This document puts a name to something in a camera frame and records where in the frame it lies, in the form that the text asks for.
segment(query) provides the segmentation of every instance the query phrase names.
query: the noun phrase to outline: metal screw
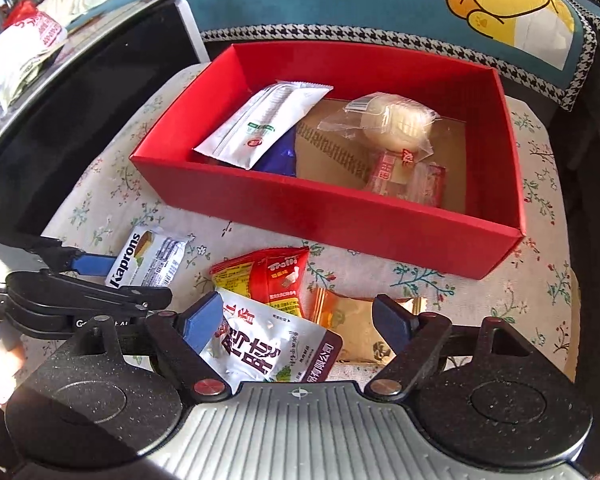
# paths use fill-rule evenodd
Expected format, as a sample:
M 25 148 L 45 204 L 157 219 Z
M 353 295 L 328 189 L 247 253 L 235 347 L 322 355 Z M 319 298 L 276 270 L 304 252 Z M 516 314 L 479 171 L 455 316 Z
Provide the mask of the metal screw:
M 202 379 L 193 385 L 193 390 L 204 396 L 219 395 L 224 392 L 224 383 L 217 379 Z
M 402 391 L 402 385 L 391 379 L 376 379 L 370 385 L 371 391 L 382 396 L 394 396 Z

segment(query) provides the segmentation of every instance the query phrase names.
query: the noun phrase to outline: cardboard bottom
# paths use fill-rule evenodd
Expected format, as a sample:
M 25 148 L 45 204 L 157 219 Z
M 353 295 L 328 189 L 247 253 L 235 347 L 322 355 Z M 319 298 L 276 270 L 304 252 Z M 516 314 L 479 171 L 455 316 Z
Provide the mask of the cardboard bottom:
M 319 130 L 318 124 L 347 102 L 323 99 L 296 126 L 296 176 L 362 190 L 376 164 L 377 153 L 364 144 L 345 138 L 339 132 Z M 442 118 L 433 124 L 430 134 L 433 155 L 424 162 L 446 168 L 442 209 L 464 214 L 466 208 L 466 147 L 464 123 Z M 394 176 L 408 181 L 409 170 Z

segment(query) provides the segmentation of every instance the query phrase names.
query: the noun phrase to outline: bun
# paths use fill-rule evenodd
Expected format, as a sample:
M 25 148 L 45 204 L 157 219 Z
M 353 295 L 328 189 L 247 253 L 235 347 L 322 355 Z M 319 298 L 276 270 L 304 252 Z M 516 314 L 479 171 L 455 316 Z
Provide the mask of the bun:
M 426 106 L 392 94 L 380 94 L 362 114 L 360 128 L 374 145 L 401 153 L 427 146 L 433 121 L 438 115 Z

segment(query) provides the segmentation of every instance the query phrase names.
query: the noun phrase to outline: red cardboard box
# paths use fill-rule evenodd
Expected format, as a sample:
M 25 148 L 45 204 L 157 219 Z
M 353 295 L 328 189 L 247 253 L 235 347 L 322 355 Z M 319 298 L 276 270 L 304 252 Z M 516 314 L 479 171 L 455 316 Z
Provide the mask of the red cardboard box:
M 347 101 L 400 94 L 464 121 L 466 214 L 218 166 L 193 152 L 277 80 L 330 84 L 328 97 Z M 468 278 L 487 275 L 525 235 L 518 151 L 496 71 L 413 50 L 329 41 L 235 44 L 178 97 L 131 160 L 168 205 Z

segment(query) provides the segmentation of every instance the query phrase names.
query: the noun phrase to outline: round black disc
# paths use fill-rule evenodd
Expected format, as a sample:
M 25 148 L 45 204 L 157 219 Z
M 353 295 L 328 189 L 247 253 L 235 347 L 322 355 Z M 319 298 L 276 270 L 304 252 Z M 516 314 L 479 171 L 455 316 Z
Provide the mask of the round black disc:
M 591 424 L 589 407 L 558 370 L 525 370 L 502 360 L 443 372 L 419 392 L 414 409 L 442 449 L 497 468 L 537 468 L 571 458 Z
M 111 468 L 173 431 L 182 403 L 163 377 L 124 362 L 90 367 L 93 358 L 82 358 L 87 372 L 59 374 L 43 365 L 13 394 L 5 422 L 25 457 L 57 468 Z

